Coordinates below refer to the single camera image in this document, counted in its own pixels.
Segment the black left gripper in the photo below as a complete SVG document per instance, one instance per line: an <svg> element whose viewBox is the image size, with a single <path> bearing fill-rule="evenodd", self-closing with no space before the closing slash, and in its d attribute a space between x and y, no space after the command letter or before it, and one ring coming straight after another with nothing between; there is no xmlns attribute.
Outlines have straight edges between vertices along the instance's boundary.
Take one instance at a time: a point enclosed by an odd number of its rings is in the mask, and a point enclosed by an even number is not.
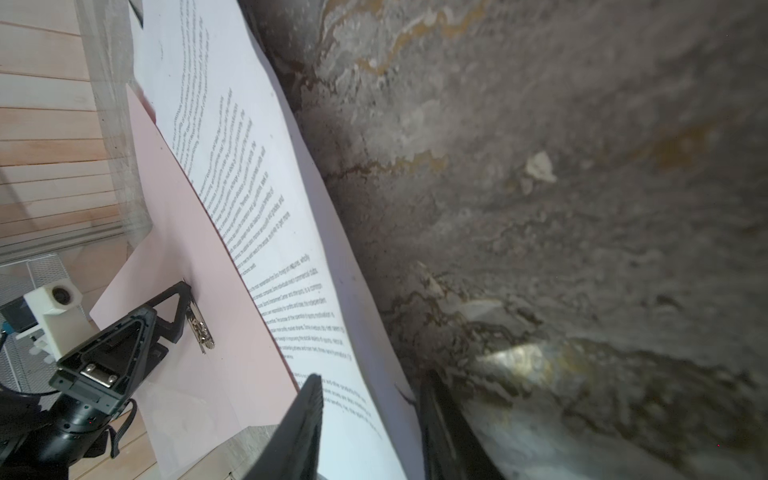
<svg viewBox="0 0 768 480"><path fill-rule="evenodd" d="M166 320L158 307L175 298ZM120 455L138 406L133 394L159 365L159 337L182 338L192 289L179 281L57 364L48 392L1 388L1 466L70 468L85 458Z"/></svg>

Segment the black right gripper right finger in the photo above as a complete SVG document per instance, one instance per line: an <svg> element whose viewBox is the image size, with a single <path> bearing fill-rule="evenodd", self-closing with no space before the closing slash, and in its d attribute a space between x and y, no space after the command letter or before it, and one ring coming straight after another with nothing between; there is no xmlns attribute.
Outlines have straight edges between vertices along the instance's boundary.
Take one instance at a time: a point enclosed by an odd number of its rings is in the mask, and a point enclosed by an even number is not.
<svg viewBox="0 0 768 480"><path fill-rule="evenodd" d="M418 415L426 479L504 478L434 370L421 382Z"/></svg>

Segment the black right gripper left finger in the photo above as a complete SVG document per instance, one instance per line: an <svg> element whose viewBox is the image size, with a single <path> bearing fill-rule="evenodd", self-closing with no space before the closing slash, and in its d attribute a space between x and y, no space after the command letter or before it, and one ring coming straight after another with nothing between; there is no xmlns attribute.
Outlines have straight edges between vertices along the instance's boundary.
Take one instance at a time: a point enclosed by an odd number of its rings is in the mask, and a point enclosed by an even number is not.
<svg viewBox="0 0 768 480"><path fill-rule="evenodd" d="M316 480L323 406L322 378L312 374L244 479Z"/></svg>

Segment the pink file folder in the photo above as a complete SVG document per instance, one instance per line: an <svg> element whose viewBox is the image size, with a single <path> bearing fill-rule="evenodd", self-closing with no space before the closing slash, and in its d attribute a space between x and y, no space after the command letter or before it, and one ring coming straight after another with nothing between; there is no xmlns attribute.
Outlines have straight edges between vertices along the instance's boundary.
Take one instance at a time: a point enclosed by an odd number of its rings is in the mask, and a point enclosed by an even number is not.
<svg viewBox="0 0 768 480"><path fill-rule="evenodd" d="M137 95L127 100L152 227L90 314L106 328L179 282L190 287L181 338L135 395L161 476L179 479L241 430L278 423L296 387L170 147Z"/></svg>

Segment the printed white paper sheet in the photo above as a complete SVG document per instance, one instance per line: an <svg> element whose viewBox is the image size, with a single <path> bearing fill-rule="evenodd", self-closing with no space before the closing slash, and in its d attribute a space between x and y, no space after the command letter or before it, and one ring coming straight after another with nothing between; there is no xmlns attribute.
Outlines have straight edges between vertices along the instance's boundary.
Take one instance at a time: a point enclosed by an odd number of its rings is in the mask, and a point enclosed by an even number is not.
<svg viewBox="0 0 768 480"><path fill-rule="evenodd" d="M235 1L147 1L157 126L295 384L322 380L319 472L421 479L413 394L278 77Z"/></svg>

